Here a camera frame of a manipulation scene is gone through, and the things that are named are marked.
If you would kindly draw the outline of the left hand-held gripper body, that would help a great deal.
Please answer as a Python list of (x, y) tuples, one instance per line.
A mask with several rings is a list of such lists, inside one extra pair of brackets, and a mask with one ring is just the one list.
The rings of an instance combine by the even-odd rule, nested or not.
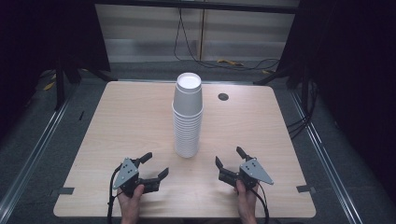
[(134, 164), (135, 159), (126, 158), (119, 168), (116, 169), (117, 178), (112, 183), (114, 190), (121, 189), (126, 196), (132, 198), (138, 185), (145, 187), (143, 193), (159, 190), (161, 181), (158, 177), (143, 179), (139, 177), (139, 165)]

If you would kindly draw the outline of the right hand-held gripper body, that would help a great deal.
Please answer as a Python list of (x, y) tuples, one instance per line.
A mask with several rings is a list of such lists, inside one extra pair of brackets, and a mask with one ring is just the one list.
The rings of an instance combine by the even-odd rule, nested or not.
[(224, 170), (219, 171), (219, 181), (235, 187), (237, 180), (241, 180), (247, 189), (254, 188), (260, 182), (269, 185), (274, 184), (273, 179), (267, 174), (256, 158), (242, 163), (239, 166), (238, 172), (232, 172), (225, 168)]

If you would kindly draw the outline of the stack of white paper cups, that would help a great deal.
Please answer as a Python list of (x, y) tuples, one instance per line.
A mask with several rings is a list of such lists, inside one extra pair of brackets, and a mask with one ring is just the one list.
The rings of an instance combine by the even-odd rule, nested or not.
[(193, 116), (185, 116), (180, 114), (174, 106), (172, 109), (175, 152), (182, 158), (192, 158), (199, 151), (204, 110), (201, 109)]

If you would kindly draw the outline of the person's right hand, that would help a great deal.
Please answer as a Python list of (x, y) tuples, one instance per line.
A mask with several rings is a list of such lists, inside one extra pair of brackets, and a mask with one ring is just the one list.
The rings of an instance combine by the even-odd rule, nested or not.
[(241, 180), (236, 181), (234, 191), (237, 193), (237, 211), (242, 224), (257, 224), (255, 194)]

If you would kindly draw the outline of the person's left hand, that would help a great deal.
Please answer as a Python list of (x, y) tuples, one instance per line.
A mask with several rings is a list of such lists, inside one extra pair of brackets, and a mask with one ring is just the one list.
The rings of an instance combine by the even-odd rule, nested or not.
[(132, 198), (126, 196), (121, 189), (118, 189), (118, 202), (121, 211), (120, 224), (137, 224), (140, 212), (140, 200), (144, 189), (145, 187), (143, 185), (138, 185), (134, 190)]

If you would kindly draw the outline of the grey tape strip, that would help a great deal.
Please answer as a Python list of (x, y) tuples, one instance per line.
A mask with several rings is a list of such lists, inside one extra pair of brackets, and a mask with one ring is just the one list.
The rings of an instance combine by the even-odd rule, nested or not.
[(303, 193), (303, 192), (309, 192), (311, 194), (316, 193), (316, 190), (314, 187), (308, 186), (308, 185), (304, 185), (304, 186), (297, 186), (297, 191), (299, 193)]

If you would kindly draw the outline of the black stand leg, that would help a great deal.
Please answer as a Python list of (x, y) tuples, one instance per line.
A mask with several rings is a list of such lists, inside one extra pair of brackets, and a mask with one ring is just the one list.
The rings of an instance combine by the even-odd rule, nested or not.
[(114, 77), (108, 76), (108, 75), (106, 75), (106, 74), (102, 73), (102, 72), (101, 72), (101, 71), (99, 71), (99, 70), (90, 70), (90, 72), (91, 72), (92, 74), (94, 74), (95, 76), (97, 76), (97, 77), (101, 78), (103, 81), (106, 81), (106, 82), (110, 82), (110, 81), (118, 81), (118, 79), (117, 79), (117, 78), (114, 78)]
[(287, 77), (289, 75), (289, 71), (287, 69), (279, 70), (272, 72), (268, 77), (265, 77), (262, 80), (254, 81), (253, 84), (257, 86), (265, 86), (276, 78)]

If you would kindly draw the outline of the black metal stand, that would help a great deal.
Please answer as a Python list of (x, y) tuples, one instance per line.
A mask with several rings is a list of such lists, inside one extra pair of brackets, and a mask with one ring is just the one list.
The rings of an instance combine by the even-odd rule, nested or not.
[(64, 67), (63, 67), (63, 59), (59, 58), (56, 61), (56, 93), (57, 93), (57, 103), (56, 110), (59, 110), (65, 101), (64, 94)]

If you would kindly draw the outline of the dark curtain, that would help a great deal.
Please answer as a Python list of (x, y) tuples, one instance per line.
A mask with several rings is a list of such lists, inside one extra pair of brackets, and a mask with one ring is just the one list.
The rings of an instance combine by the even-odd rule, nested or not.
[(108, 71), (90, 0), (0, 0), (0, 139), (35, 93), (42, 72), (64, 66)]
[(300, 0), (278, 66), (305, 74), (396, 200), (396, 0)]

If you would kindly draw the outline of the black overhead beam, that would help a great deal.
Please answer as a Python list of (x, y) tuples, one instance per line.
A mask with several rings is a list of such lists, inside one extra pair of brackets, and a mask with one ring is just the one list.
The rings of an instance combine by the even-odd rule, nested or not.
[(112, 6), (191, 8), (191, 9), (261, 12), (261, 13), (277, 13), (277, 14), (298, 14), (300, 12), (300, 9), (297, 7), (276, 7), (276, 6), (178, 1), (178, 0), (92, 0), (92, 1), (95, 4), (112, 5)]

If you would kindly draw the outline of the metal floor rail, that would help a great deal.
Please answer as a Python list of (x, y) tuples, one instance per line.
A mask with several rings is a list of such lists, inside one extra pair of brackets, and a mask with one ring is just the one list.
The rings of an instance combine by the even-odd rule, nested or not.
[(318, 131), (312, 121), (308, 120), (307, 114), (303, 110), (303, 101), (296, 91), (291, 91), (290, 96), (297, 108), (299, 116), (304, 120), (304, 128), (311, 140), (311, 143), (318, 155), (318, 158), (324, 168), (326, 176), (329, 178), (332, 189), (340, 203), (349, 224), (363, 224), (361, 216), (355, 206), (353, 200), (351, 199), (347, 189), (336, 171), (332, 160), (324, 146)]
[(39, 91), (0, 142), (0, 223), (7, 223), (12, 215), (78, 87), (71, 84), (65, 89), (60, 107), (56, 91)]

